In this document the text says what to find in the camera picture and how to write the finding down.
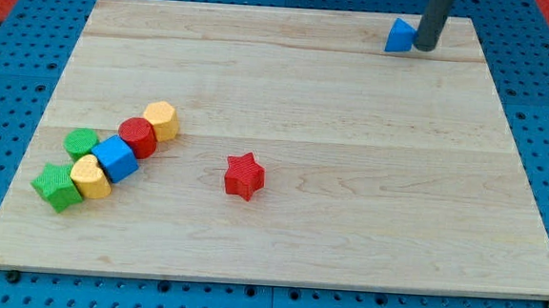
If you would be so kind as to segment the grey cylindrical robot arm stick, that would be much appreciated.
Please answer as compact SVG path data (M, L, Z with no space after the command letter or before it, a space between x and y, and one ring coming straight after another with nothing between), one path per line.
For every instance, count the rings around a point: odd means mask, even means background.
M413 42L415 48L419 51L432 51L436 48L454 2L455 0L428 0L417 27Z

